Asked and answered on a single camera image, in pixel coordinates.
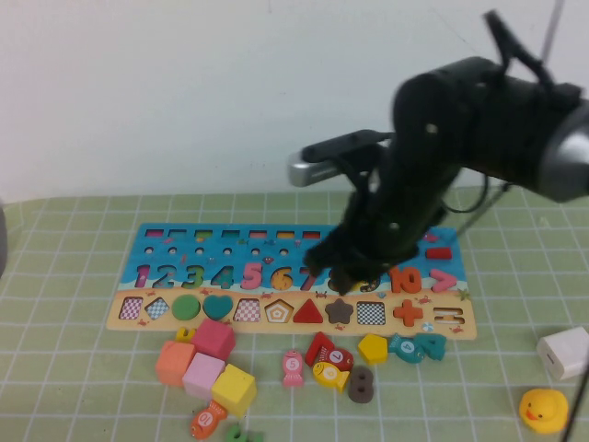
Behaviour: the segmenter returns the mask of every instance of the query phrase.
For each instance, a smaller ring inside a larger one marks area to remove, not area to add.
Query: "number 5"
[[[241,288],[253,290],[261,285],[261,262],[248,262],[243,272]]]

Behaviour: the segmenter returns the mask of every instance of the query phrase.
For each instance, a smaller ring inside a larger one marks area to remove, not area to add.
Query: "light pink cube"
[[[221,359],[197,353],[182,378],[184,389],[191,396],[209,401],[213,398],[213,384],[224,370],[225,362]]]

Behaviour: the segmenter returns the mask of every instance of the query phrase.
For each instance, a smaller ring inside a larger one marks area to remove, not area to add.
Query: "green block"
[[[193,295],[177,297],[172,304],[172,315],[177,320],[191,320],[201,311],[201,303]]]

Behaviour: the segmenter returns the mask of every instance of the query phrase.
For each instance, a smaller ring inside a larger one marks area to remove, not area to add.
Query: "rubber duck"
[[[557,433],[567,423],[569,403],[558,390],[534,389],[522,397],[519,415],[537,433]]]

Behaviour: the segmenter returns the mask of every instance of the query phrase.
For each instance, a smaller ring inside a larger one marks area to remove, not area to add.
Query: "shape puzzle board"
[[[326,270],[317,279],[305,252],[333,226],[143,224],[110,308],[111,330],[176,331],[208,316],[236,332],[477,335],[453,228],[435,227],[419,255],[340,297]],[[445,248],[451,259],[428,259]],[[443,272],[456,283],[433,291]]]

